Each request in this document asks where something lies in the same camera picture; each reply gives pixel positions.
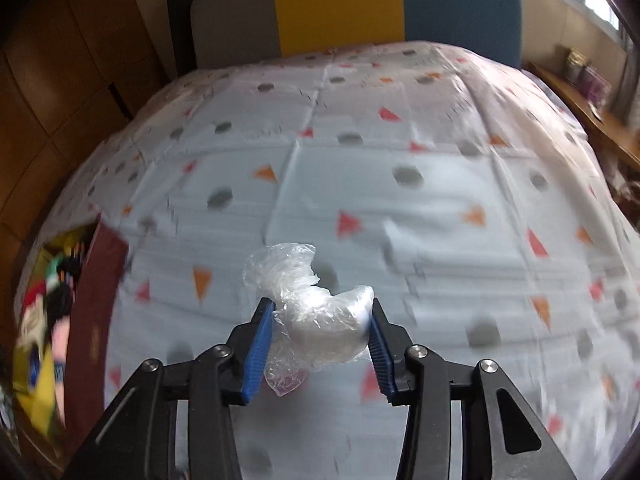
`red cloth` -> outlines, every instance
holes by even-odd
[[[36,296],[40,294],[43,298],[47,295],[47,284],[44,280],[40,282],[34,283],[33,286],[27,290],[27,293],[24,295],[24,301],[22,302],[22,311],[20,315],[24,314],[24,311],[27,310],[27,307],[36,301]]]

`blue cloth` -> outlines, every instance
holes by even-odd
[[[520,68],[520,0],[404,0],[407,41],[428,40],[468,48]]]

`mattress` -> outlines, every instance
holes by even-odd
[[[255,309],[247,257],[304,242],[321,286],[370,285],[415,342],[498,361],[579,479],[638,422],[640,238],[577,121],[470,51],[365,45],[190,73],[78,169],[36,246],[98,213],[130,247],[105,405],[145,358],[225,341]],[[263,386],[232,416],[245,479],[387,479],[406,410],[361,358],[283,397]],[[181,406],[182,466],[185,424]]]

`wooden desk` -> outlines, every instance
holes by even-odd
[[[527,68],[564,101],[584,127],[594,148],[611,150],[621,162],[628,164],[633,170],[640,171],[640,143],[633,130],[627,128],[617,117],[608,112],[601,113],[603,122],[597,120],[589,109],[587,99],[582,97],[578,89],[564,78],[535,63],[529,63]]]

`clear plastic wrap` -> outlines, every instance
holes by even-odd
[[[308,372],[351,361],[367,345],[373,289],[358,285],[332,296],[315,286],[315,254],[312,245],[278,244],[252,254],[242,272],[258,298],[276,303],[264,376],[279,396],[300,386]]]

